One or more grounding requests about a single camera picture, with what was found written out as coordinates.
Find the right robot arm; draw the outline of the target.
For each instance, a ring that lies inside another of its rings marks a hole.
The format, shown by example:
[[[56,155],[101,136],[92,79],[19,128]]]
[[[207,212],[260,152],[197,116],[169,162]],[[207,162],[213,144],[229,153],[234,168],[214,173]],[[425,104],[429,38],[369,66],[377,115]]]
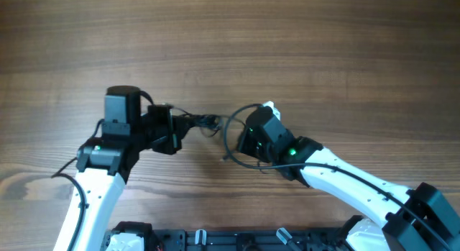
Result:
[[[238,151],[359,211],[343,228],[349,249],[459,249],[459,215],[435,186],[410,188],[378,178],[311,138],[295,137],[271,102],[250,107]]]

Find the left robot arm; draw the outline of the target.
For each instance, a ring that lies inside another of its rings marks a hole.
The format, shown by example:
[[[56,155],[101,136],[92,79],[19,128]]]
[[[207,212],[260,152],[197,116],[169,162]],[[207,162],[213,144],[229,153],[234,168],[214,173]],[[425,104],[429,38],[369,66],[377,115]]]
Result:
[[[104,100],[100,133],[81,145],[74,158],[77,173],[56,250],[97,250],[140,152],[174,155],[194,123],[174,116],[171,106],[150,104],[141,111],[141,99],[149,94],[136,86],[112,86]]]

